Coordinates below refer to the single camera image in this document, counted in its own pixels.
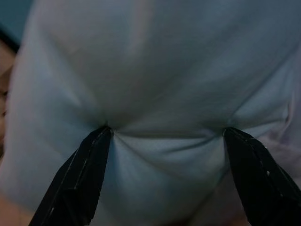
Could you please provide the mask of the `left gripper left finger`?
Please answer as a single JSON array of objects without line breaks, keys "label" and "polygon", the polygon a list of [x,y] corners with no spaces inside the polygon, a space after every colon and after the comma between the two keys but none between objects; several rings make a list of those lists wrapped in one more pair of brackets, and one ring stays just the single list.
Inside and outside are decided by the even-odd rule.
[{"label": "left gripper left finger", "polygon": [[112,131],[92,131],[60,167],[31,226],[88,226],[95,216],[103,185]]}]

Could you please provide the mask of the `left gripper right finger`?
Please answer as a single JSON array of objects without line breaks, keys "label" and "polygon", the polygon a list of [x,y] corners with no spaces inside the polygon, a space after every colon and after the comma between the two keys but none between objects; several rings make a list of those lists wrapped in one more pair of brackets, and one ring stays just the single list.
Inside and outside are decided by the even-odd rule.
[{"label": "left gripper right finger", "polygon": [[256,138],[236,128],[224,130],[234,184],[252,226],[299,226],[301,191]]}]

